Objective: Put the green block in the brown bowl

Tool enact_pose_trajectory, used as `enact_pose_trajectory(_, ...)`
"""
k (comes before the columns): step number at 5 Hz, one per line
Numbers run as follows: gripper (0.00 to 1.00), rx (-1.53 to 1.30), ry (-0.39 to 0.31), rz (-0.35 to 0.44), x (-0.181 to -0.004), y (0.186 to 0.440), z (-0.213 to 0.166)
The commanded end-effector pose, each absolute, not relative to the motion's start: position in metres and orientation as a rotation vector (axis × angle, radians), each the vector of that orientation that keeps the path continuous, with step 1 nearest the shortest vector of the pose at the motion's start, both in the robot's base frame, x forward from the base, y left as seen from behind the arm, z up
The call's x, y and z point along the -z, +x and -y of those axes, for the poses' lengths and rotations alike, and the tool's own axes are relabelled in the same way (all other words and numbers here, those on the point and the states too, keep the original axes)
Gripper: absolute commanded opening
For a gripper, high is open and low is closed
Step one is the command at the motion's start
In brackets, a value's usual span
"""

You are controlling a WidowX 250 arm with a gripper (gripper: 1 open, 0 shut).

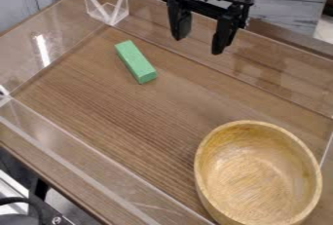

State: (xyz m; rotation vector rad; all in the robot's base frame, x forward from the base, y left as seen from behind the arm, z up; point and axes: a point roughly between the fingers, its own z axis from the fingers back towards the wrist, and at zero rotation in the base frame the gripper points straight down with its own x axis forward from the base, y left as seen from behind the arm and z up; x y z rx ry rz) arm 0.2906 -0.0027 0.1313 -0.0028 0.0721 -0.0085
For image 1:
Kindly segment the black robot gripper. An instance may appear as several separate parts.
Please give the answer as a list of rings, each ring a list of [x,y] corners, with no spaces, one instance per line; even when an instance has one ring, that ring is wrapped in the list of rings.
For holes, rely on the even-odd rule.
[[[241,7],[241,23],[240,27],[248,25],[250,8],[254,0],[217,0],[226,1]],[[192,12],[185,8],[180,0],[167,0],[167,16],[173,38],[180,41],[192,31]],[[217,19],[217,27],[213,38],[213,54],[220,55],[224,49],[230,45],[236,30],[238,28],[240,7],[230,6],[221,17]]]

